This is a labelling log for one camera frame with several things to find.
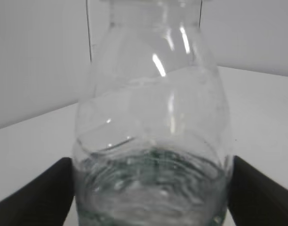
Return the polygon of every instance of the white table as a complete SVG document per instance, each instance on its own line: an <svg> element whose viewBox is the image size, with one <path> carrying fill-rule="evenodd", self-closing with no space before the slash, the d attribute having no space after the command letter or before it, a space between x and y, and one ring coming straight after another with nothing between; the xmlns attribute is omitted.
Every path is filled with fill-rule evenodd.
<svg viewBox="0 0 288 226"><path fill-rule="evenodd" d="M230 102L235 153L288 189L288 77L223 67L220 71ZM71 155L76 106L0 129L0 200ZM77 225L74 205L65 225Z"/></svg>

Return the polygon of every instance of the glass bottle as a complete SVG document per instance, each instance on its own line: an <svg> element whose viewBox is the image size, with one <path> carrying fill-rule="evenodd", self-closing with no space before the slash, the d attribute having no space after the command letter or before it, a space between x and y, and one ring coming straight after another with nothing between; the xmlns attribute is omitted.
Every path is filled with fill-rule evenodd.
<svg viewBox="0 0 288 226"><path fill-rule="evenodd" d="M222 225L230 118L201 1L109 3L76 118L80 225Z"/></svg>

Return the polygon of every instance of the black holder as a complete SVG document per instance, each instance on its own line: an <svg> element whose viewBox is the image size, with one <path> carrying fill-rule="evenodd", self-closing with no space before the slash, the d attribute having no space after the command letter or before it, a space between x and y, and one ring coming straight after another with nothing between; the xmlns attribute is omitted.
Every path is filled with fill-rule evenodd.
<svg viewBox="0 0 288 226"><path fill-rule="evenodd" d="M62 226L73 196L72 161L62 158L0 202L0 226ZM236 156L229 210L237 226L288 226L288 190Z"/></svg>

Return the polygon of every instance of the white wall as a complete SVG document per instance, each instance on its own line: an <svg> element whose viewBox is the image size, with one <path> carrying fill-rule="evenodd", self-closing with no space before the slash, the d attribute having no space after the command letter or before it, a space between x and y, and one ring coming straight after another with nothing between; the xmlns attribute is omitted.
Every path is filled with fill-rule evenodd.
<svg viewBox="0 0 288 226"><path fill-rule="evenodd" d="M75 102L88 64L85 0L0 0L0 127Z"/></svg>
<svg viewBox="0 0 288 226"><path fill-rule="evenodd" d="M201 28L219 65L288 76L288 0L213 0Z"/></svg>
<svg viewBox="0 0 288 226"><path fill-rule="evenodd" d="M90 1L92 44L109 23ZM202 30L220 65L288 76L288 0L213 0ZM0 128L77 100L89 65L85 0L0 0Z"/></svg>

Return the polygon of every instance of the white surface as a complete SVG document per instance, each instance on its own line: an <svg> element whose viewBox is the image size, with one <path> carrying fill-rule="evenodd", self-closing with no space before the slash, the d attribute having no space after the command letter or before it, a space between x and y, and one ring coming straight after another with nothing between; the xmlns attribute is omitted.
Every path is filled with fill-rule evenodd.
<svg viewBox="0 0 288 226"><path fill-rule="evenodd" d="M0 128L76 101L88 65L85 0L0 0Z"/></svg>
<svg viewBox="0 0 288 226"><path fill-rule="evenodd" d="M288 189L288 77L220 68L235 153ZM74 142L76 105L0 129L0 200L34 179ZM74 209L66 226L77 225Z"/></svg>
<svg viewBox="0 0 288 226"><path fill-rule="evenodd" d="M222 66L288 76L288 0L213 0L201 28Z"/></svg>

